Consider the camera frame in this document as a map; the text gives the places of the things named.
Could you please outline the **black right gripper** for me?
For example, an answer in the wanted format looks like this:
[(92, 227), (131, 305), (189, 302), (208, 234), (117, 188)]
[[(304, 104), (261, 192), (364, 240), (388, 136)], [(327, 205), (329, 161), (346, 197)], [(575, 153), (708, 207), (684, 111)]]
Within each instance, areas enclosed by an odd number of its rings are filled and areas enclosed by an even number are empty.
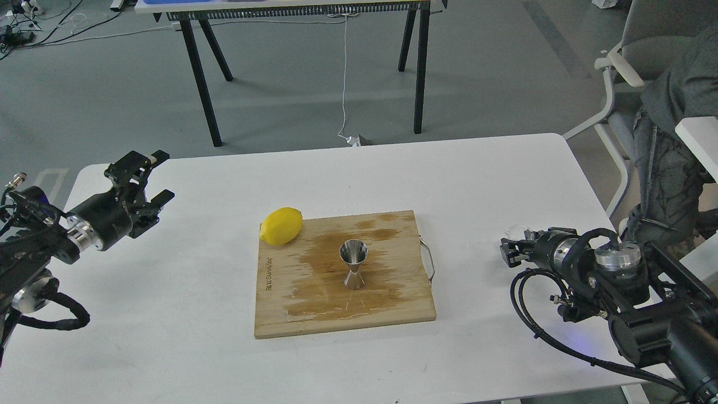
[(515, 240), (501, 238), (502, 244), (508, 244), (511, 247), (503, 246), (501, 256), (508, 268), (516, 268), (523, 261), (528, 261), (536, 263), (539, 268), (552, 269), (561, 274), (566, 281), (577, 281), (579, 279), (577, 264), (587, 247), (582, 246), (577, 250), (577, 255), (573, 257), (567, 269), (563, 268), (563, 263), (578, 238), (579, 235), (575, 228), (549, 227), (546, 230), (528, 228), (523, 231), (521, 237)]

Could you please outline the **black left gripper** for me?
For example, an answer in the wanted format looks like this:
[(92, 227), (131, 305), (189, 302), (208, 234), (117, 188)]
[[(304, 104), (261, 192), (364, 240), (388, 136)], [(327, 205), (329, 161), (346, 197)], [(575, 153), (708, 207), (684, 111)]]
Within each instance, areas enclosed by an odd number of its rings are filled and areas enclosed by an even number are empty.
[(159, 223), (159, 213), (174, 199), (163, 190), (147, 201), (145, 189), (152, 169), (169, 159), (158, 149), (150, 156), (129, 151), (104, 171), (111, 190), (95, 194), (67, 213), (72, 227), (84, 228), (98, 251), (106, 251), (124, 236), (134, 240)]

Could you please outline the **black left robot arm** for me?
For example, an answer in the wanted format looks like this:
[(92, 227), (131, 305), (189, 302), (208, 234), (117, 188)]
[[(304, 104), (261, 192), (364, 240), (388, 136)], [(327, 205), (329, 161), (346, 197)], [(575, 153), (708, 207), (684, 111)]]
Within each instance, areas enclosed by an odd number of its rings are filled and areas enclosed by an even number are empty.
[(47, 268), (52, 259), (76, 263), (83, 251), (106, 251), (125, 236), (137, 238), (159, 222), (173, 199), (164, 190), (147, 200), (153, 169), (169, 159), (161, 149), (145, 156), (130, 151), (104, 171), (111, 188), (64, 212), (37, 186), (20, 190), (18, 172), (2, 191), (2, 353), (18, 325), (71, 332), (86, 327), (90, 314), (59, 291)]

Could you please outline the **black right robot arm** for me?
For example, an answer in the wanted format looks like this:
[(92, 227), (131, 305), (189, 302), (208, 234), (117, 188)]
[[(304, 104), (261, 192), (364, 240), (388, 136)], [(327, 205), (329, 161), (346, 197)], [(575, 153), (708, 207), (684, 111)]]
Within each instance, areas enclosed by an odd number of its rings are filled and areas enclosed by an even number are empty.
[[(510, 298), (535, 338), (592, 366), (671, 388), (689, 403), (716, 402), (716, 296), (666, 251), (621, 241), (607, 228), (580, 235), (551, 227), (503, 238), (500, 252), (510, 268), (531, 264), (512, 280)], [(605, 319), (628, 364), (580, 353), (541, 328), (523, 296), (533, 277), (558, 286), (550, 299), (564, 322)]]

